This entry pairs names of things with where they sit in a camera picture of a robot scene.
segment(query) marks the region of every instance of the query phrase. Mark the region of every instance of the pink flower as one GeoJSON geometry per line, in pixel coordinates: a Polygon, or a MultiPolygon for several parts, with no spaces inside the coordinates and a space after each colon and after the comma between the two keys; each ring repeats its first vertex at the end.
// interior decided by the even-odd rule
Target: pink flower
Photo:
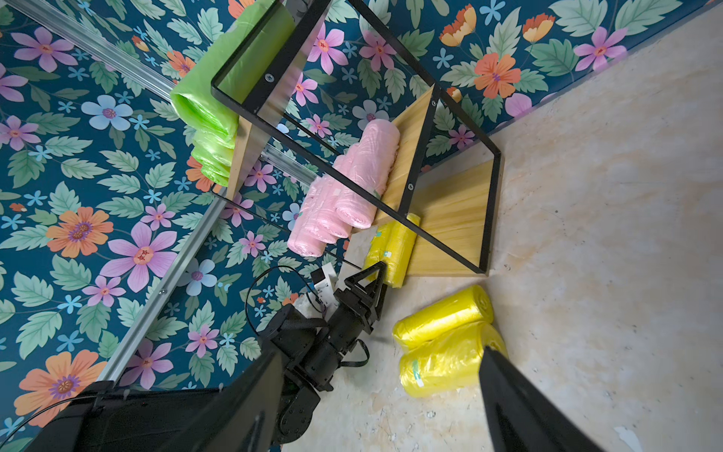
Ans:
{"type": "Polygon", "coordinates": [[[362,35],[367,44],[369,44],[369,47],[362,47],[359,55],[372,59],[372,71],[381,69],[382,63],[384,63],[387,69],[392,69],[394,67],[394,60],[392,60],[390,55],[396,55],[397,51],[387,44],[387,41],[368,30],[364,31],[362,35]]]}
{"type": "Polygon", "coordinates": [[[15,51],[15,58],[23,61],[31,61],[40,57],[40,67],[43,68],[45,72],[52,72],[58,69],[58,64],[55,60],[60,61],[66,66],[76,66],[78,64],[75,58],[62,52],[73,50],[72,42],[58,39],[52,43],[53,35],[44,27],[35,29],[35,37],[38,40],[33,39],[25,33],[12,33],[12,38],[15,39],[16,43],[30,47],[15,51]]]}
{"type": "Polygon", "coordinates": [[[467,130],[467,126],[462,124],[459,127],[459,130],[450,130],[450,137],[450,145],[457,145],[457,149],[463,150],[464,148],[472,144],[474,132],[472,132],[471,130],[467,130]]]}
{"type": "Polygon", "coordinates": [[[304,74],[300,74],[299,81],[296,82],[296,102],[302,107],[307,104],[307,99],[309,99],[311,103],[319,103],[317,96],[312,93],[313,90],[319,87],[319,84],[311,79],[306,79],[302,82],[301,79],[303,78],[304,74]]]}
{"type": "Polygon", "coordinates": [[[212,330],[208,325],[203,325],[201,331],[198,332],[189,331],[188,338],[193,342],[188,344],[186,351],[194,351],[198,348],[196,354],[199,358],[203,358],[203,355],[206,354],[206,348],[214,350],[218,347],[216,341],[213,340],[216,336],[218,336],[218,330],[212,330]]]}
{"type": "Polygon", "coordinates": [[[336,48],[344,42],[344,32],[341,30],[333,29],[329,32],[329,36],[326,36],[326,24],[321,24],[321,29],[317,35],[317,40],[314,42],[312,51],[309,52],[309,58],[307,61],[314,62],[321,56],[321,68],[324,72],[331,75],[334,70],[334,64],[331,60],[334,60],[336,64],[346,66],[349,61],[346,59],[346,55],[341,50],[336,48]]]}
{"type": "MultiPolygon", "coordinates": [[[[254,202],[251,200],[243,200],[241,201],[241,193],[236,193],[236,196],[234,196],[234,202],[244,209],[250,209],[254,202]]],[[[234,225],[234,227],[238,228],[241,225],[241,217],[244,218],[244,220],[253,220],[254,216],[251,215],[248,212],[245,212],[235,205],[232,204],[226,204],[226,208],[223,209],[223,212],[219,215],[224,220],[231,219],[231,224],[234,225]]]]}
{"type": "Polygon", "coordinates": [[[266,193],[266,184],[276,183],[276,178],[274,176],[270,176],[271,171],[273,171],[273,166],[264,165],[262,168],[261,162],[256,162],[254,168],[251,170],[251,173],[246,178],[246,181],[244,181],[244,185],[247,187],[257,185],[261,193],[266,193]]]}
{"type": "Polygon", "coordinates": [[[164,277],[168,267],[176,259],[176,253],[161,250],[176,242],[176,232],[161,232],[153,242],[150,241],[151,236],[148,225],[139,222],[131,230],[131,237],[135,244],[122,239],[109,241],[108,248],[112,252],[128,257],[113,259],[106,263],[101,268],[100,274],[115,277],[133,269],[128,276],[128,287],[133,292],[139,292],[148,285],[148,268],[159,278],[164,277]]]}
{"type": "Polygon", "coordinates": [[[314,118],[307,118],[309,123],[309,130],[313,133],[319,134],[321,138],[326,135],[331,136],[331,130],[329,130],[329,121],[322,121],[319,115],[315,114],[314,118]]]}
{"type": "Polygon", "coordinates": [[[505,111],[515,118],[524,116],[532,109],[532,99],[522,93],[514,93],[505,101],[505,111]]]}
{"type": "Polygon", "coordinates": [[[31,132],[38,130],[37,124],[27,123],[24,126],[20,126],[20,119],[13,115],[5,121],[7,125],[0,124],[0,145],[6,145],[10,143],[10,147],[15,150],[21,150],[23,148],[22,142],[40,142],[40,138],[37,135],[32,135],[31,132]]]}
{"type": "Polygon", "coordinates": [[[126,293],[126,289],[122,287],[116,287],[121,283],[120,278],[113,278],[111,282],[106,283],[106,279],[103,276],[98,276],[95,279],[95,285],[98,287],[88,286],[83,289],[83,293],[86,295],[93,295],[88,299],[88,306],[96,306],[100,299],[103,299],[103,304],[107,307],[113,306],[115,301],[113,297],[120,297],[126,293]]]}
{"type": "Polygon", "coordinates": [[[140,376],[140,385],[144,389],[151,389],[155,383],[155,373],[165,373],[174,368],[174,364],[169,359],[163,358],[171,350],[171,343],[161,344],[153,351],[153,342],[143,338],[138,346],[138,354],[133,355],[128,360],[126,367],[131,370],[121,377],[120,386],[128,386],[138,380],[140,376]]]}
{"type": "Polygon", "coordinates": [[[23,102],[25,98],[22,97],[22,93],[8,87],[23,86],[27,83],[27,79],[19,75],[8,75],[7,77],[3,77],[3,75],[5,75],[5,66],[0,63],[0,95],[11,102],[23,102]]]}
{"type": "Polygon", "coordinates": [[[164,228],[170,228],[171,222],[168,221],[168,219],[173,218],[176,215],[175,212],[166,212],[165,204],[159,205],[158,209],[154,208],[152,205],[147,205],[145,207],[145,212],[148,215],[141,217],[140,220],[143,223],[150,223],[151,231],[157,231],[161,226],[164,228]]]}
{"type": "Polygon", "coordinates": [[[248,239],[240,239],[239,243],[244,245],[241,248],[241,252],[245,255],[251,254],[251,256],[256,257],[259,255],[260,250],[265,250],[266,245],[261,243],[261,241],[264,239],[263,234],[259,234],[256,237],[254,237],[254,233],[249,231],[249,233],[246,235],[248,239]]]}
{"type": "Polygon", "coordinates": [[[592,46],[590,44],[581,44],[575,47],[575,55],[585,56],[585,58],[580,60],[578,65],[575,66],[575,71],[587,69],[590,63],[592,63],[593,70],[601,71],[607,67],[607,59],[605,57],[617,58],[625,55],[628,52],[625,46],[610,46],[619,43],[627,32],[627,28],[621,28],[620,30],[616,30],[608,38],[607,30],[603,27],[598,27],[595,33],[592,34],[592,46]]]}

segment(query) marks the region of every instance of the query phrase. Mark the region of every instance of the blue flower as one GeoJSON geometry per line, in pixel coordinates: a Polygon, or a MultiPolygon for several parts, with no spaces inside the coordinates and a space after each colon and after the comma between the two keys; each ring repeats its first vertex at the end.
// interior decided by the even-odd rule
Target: blue flower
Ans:
{"type": "Polygon", "coordinates": [[[346,41],[344,43],[344,48],[342,48],[341,51],[344,52],[348,58],[351,58],[352,56],[356,56],[357,49],[358,47],[350,44],[349,41],[346,41]]]}
{"type": "Polygon", "coordinates": [[[143,31],[143,29],[140,26],[134,28],[133,31],[138,33],[138,37],[140,38],[140,40],[148,39],[148,34],[145,31],[143,31]]]}
{"type": "Polygon", "coordinates": [[[156,67],[158,66],[158,63],[155,62],[155,57],[149,55],[149,54],[143,54],[145,55],[145,61],[148,61],[151,66],[156,67]]]}
{"type": "Polygon", "coordinates": [[[223,339],[221,339],[219,342],[221,343],[222,347],[226,347],[227,349],[230,349],[231,347],[233,347],[232,344],[234,342],[236,342],[234,340],[234,337],[236,337],[236,335],[233,333],[224,333],[223,339]]]}
{"type": "Polygon", "coordinates": [[[492,18],[494,17],[495,20],[498,22],[502,18],[500,13],[497,11],[498,9],[502,9],[505,7],[505,2],[501,1],[500,3],[497,3],[497,0],[489,0],[489,6],[488,7],[480,7],[479,13],[482,15],[487,14],[487,18],[484,20],[485,25],[489,25],[489,23],[492,21],[492,18]]]}
{"type": "Polygon", "coordinates": [[[0,220],[5,222],[4,225],[0,226],[0,229],[12,228],[13,231],[16,231],[18,225],[25,224],[25,220],[20,220],[19,213],[16,213],[15,216],[12,218],[10,218],[9,216],[4,216],[0,218],[0,220]]]}
{"type": "Polygon", "coordinates": [[[5,423],[4,423],[4,424],[5,424],[5,428],[2,429],[2,430],[0,430],[0,437],[2,437],[3,435],[9,436],[10,433],[13,433],[13,432],[14,432],[14,433],[18,433],[18,432],[24,431],[24,430],[25,430],[25,426],[21,427],[20,430],[18,430],[17,432],[15,432],[15,429],[17,428],[17,426],[20,425],[20,424],[22,424],[22,421],[24,421],[24,420],[25,420],[25,416],[18,417],[18,418],[15,420],[15,422],[12,421],[12,418],[11,418],[11,417],[6,417],[6,418],[5,418],[5,423]]]}
{"type": "Polygon", "coordinates": [[[74,67],[69,67],[68,70],[70,71],[70,74],[68,74],[68,77],[77,78],[79,82],[83,81],[83,77],[90,77],[90,74],[85,73],[84,67],[81,67],[80,69],[75,69],[74,67]]]}
{"type": "Polygon", "coordinates": [[[140,127],[142,127],[143,130],[146,130],[148,127],[146,127],[145,125],[150,122],[148,119],[143,119],[143,115],[142,115],[142,114],[139,114],[139,115],[138,115],[137,117],[135,117],[135,118],[129,118],[128,120],[129,120],[130,122],[132,122],[133,124],[135,124],[135,125],[133,126],[133,128],[136,129],[136,130],[138,130],[140,127]]]}
{"type": "Polygon", "coordinates": [[[354,68],[349,68],[349,71],[347,71],[345,67],[342,67],[341,71],[344,73],[344,75],[341,76],[341,79],[348,80],[350,85],[354,83],[354,80],[359,79],[356,75],[354,75],[354,68]]]}
{"type": "Polygon", "coordinates": [[[73,52],[71,55],[73,55],[78,61],[90,59],[90,54],[80,50],[78,47],[75,48],[75,52],[73,52]]]}
{"type": "Polygon", "coordinates": [[[78,334],[80,334],[80,331],[75,330],[71,333],[70,337],[65,336],[64,334],[58,336],[58,340],[61,342],[61,344],[60,347],[55,349],[55,351],[63,351],[63,349],[66,347],[68,348],[68,351],[74,351],[75,344],[80,344],[81,342],[83,342],[83,338],[78,338],[78,334]]]}
{"type": "Polygon", "coordinates": [[[124,91],[123,94],[116,93],[116,97],[118,98],[118,103],[131,103],[131,99],[134,98],[132,95],[128,95],[128,91],[124,91]]]}
{"type": "Polygon", "coordinates": [[[387,99],[387,96],[384,96],[383,99],[377,99],[377,103],[379,104],[379,110],[386,110],[389,111],[389,107],[392,105],[392,103],[387,99]]]}
{"type": "Polygon", "coordinates": [[[148,200],[148,204],[152,202],[160,202],[161,201],[161,195],[163,193],[161,192],[154,192],[152,189],[148,190],[148,194],[143,197],[144,200],[148,200]]]}
{"type": "Polygon", "coordinates": [[[65,111],[66,113],[70,113],[71,110],[76,109],[76,107],[73,106],[73,102],[71,102],[71,101],[67,101],[67,102],[58,101],[58,105],[60,105],[60,107],[58,107],[58,111],[65,111]]]}
{"type": "Polygon", "coordinates": [[[82,304],[78,302],[79,299],[80,295],[76,296],[75,298],[71,297],[70,295],[66,295],[65,303],[59,304],[58,309],[62,311],[67,308],[68,314],[72,314],[73,309],[75,309],[76,307],[82,307],[82,304]]]}
{"type": "Polygon", "coordinates": [[[454,55],[452,55],[452,54],[447,55],[447,49],[442,47],[440,49],[440,55],[433,56],[432,60],[437,61],[437,69],[441,68],[442,66],[449,69],[449,67],[450,67],[449,61],[452,61],[453,58],[454,58],[454,55]]]}
{"type": "Polygon", "coordinates": [[[178,191],[182,192],[184,190],[189,189],[189,187],[191,186],[191,181],[186,179],[185,176],[183,176],[183,179],[181,179],[179,181],[174,181],[174,184],[178,185],[179,186],[178,191]]]}
{"type": "Polygon", "coordinates": [[[47,158],[50,160],[53,158],[53,156],[50,153],[49,149],[43,149],[43,146],[37,145],[35,146],[35,150],[31,150],[28,155],[31,155],[32,157],[35,157],[37,161],[42,161],[44,158],[47,158]]]}
{"type": "Polygon", "coordinates": [[[25,193],[23,196],[26,200],[30,200],[27,203],[27,206],[30,207],[33,204],[37,205],[43,205],[43,200],[47,200],[47,196],[40,196],[40,190],[36,190],[34,195],[31,195],[30,193],[25,193]]]}

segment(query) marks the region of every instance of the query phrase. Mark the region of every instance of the plastic bag roll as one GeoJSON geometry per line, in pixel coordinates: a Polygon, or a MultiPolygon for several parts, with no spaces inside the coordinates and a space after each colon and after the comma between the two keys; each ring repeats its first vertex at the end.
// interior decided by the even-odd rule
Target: plastic bag roll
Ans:
{"type": "MultiPolygon", "coordinates": [[[[419,226],[420,218],[413,213],[407,214],[407,219],[419,226]]],[[[387,274],[384,283],[388,286],[399,288],[404,283],[406,269],[409,266],[409,258],[414,248],[416,232],[395,221],[392,231],[389,234],[389,242],[382,255],[382,260],[387,263],[387,274]]]]}
{"type": "Polygon", "coordinates": [[[462,325],[403,355],[399,378],[412,397],[479,385],[484,347],[507,356],[502,336],[487,322],[462,325]]]}
{"type": "MultiPolygon", "coordinates": [[[[196,67],[171,90],[171,102],[180,118],[196,130],[214,134],[227,148],[234,147],[239,116],[211,95],[211,79],[272,4],[273,0],[258,0],[246,7],[235,27],[219,36],[196,67]]],[[[244,100],[292,31],[294,20],[288,10],[277,8],[222,81],[221,90],[237,101],[244,100]]]]}
{"type": "Polygon", "coordinates": [[[479,321],[492,323],[494,319],[487,293],[474,285],[399,320],[392,333],[399,345],[412,350],[459,326],[479,321]]]}

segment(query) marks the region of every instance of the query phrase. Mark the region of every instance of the yellow garbage bag roll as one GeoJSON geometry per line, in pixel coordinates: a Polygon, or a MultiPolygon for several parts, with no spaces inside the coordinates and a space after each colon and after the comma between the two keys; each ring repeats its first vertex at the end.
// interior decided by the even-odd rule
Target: yellow garbage bag roll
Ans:
{"type": "Polygon", "coordinates": [[[399,320],[392,332],[399,345],[412,350],[458,326],[480,320],[492,323],[494,319],[487,293],[474,285],[399,320]]]}
{"type": "MultiPolygon", "coordinates": [[[[407,219],[417,226],[419,226],[419,222],[421,221],[420,217],[413,213],[408,213],[407,219]]],[[[415,240],[416,232],[412,232],[402,223],[394,222],[392,231],[389,234],[387,248],[382,255],[382,260],[387,263],[387,275],[384,278],[384,283],[388,286],[394,288],[402,287],[415,240]]]]}
{"type": "Polygon", "coordinates": [[[479,384],[484,347],[507,356],[502,336],[487,322],[462,325],[410,351],[399,361],[399,378],[412,397],[479,384]]]}

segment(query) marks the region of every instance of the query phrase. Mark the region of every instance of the pink garbage bag roll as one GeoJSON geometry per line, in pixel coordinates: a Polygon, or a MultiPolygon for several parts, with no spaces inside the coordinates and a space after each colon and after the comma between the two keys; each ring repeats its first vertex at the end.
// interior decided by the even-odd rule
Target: pink garbage bag roll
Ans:
{"type": "MultiPolygon", "coordinates": [[[[399,146],[399,130],[389,121],[375,119],[364,128],[351,159],[348,178],[375,196],[387,189],[389,170],[399,146]]],[[[336,200],[336,213],[344,222],[360,229],[372,225],[377,208],[344,187],[336,200]]]]}
{"type": "Polygon", "coordinates": [[[309,192],[301,204],[299,217],[294,224],[294,230],[291,231],[291,235],[288,238],[288,248],[300,256],[320,257],[324,254],[324,249],[326,249],[326,243],[315,239],[312,235],[304,231],[304,224],[309,218],[309,211],[316,208],[315,205],[319,199],[321,184],[322,180],[320,177],[317,177],[312,182],[309,187],[309,192]]]}

